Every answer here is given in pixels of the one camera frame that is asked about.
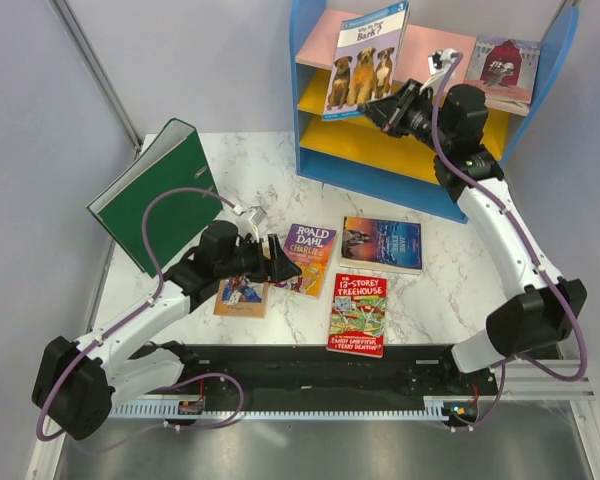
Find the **dogs bark book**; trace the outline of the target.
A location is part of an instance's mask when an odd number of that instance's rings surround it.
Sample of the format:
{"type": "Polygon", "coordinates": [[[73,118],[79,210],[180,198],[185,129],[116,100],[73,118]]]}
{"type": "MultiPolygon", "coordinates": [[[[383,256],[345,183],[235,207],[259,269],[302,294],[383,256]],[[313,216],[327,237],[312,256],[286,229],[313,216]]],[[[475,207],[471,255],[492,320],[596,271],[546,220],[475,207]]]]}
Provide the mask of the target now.
{"type": "Polygon", "coordinates": [[[391,92],[410,14],[399,1],[341,22],[322,119],[358,117],[358,107],[391,92]]]}

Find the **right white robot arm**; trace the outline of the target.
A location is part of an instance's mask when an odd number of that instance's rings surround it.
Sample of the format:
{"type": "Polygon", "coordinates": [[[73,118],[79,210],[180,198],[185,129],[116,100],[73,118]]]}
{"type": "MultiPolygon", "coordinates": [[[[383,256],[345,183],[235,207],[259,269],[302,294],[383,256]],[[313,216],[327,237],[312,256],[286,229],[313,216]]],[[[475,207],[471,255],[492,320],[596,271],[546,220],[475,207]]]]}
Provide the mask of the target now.
{"type": "Polygon", "coordinates": [[[463,392],[474,372],[528,359],[531,351],[574,336],[580,365],[576,381],[587,368],[587,349],[577,317],[587,298],[579,279],[568,280],[544,255],[517,211],[498,161],[482,142],[488,117],[485,94],[458,84],[444,98],[414,80],[396,93],[364,103],[358,112],[395,138],[411,136],[435,152],[439,184],[475,227],[499,273],[505,303],[488,315],[483,330],[453,345],[438,368],[447,392],[463,392]]]}

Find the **Roald Dahl Charlie book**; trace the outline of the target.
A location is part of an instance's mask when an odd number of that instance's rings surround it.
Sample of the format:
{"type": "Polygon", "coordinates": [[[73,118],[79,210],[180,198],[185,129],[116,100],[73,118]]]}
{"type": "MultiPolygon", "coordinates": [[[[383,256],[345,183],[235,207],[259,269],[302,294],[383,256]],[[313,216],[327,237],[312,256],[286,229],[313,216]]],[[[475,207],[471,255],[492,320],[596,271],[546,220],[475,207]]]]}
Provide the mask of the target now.
{"type": "Polygon", "coordinates": [[[335,240],[336,231],[333,229],[292,224],[283,250],[301,269],[301,274],[277,283],[276,287],[318,298],[326,279],[335,240]]]}

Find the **13-Storey Treehouse book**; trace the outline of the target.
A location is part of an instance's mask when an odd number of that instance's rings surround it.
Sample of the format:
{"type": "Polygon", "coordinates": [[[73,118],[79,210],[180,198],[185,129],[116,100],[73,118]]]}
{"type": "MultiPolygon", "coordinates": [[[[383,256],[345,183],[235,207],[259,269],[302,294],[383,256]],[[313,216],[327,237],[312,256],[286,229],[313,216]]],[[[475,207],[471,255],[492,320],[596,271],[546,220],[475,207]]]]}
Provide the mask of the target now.
{"type": "Polygon", "coordinates": [[[386,278],[337,273],[326,349],[336,353],[382,358],[387,293],[386,278]]]}

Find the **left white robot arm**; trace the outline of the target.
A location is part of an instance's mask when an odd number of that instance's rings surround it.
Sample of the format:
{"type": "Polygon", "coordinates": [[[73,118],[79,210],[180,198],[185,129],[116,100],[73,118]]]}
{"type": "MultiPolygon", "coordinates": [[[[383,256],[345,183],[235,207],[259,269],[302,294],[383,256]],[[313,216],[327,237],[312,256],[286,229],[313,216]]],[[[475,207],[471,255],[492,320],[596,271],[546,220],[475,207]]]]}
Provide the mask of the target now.
{"type": "Polygon", "coordinates": [[[232,222],[211,222],[198,244],[159,277],[155,291],[125,315],[73,341],[58,336],[45,347],[32,392],[40,409],[38,438],[52,438],[44,431],[46,419],[83,440],[120,404],[167,387],[191,392],[200,378],[195,364],[163,347],[141,358],[135,353],[213,297],[223,280],[243,276],[275,284],[300,272],[277,235],[241,236],[232,222]]]}

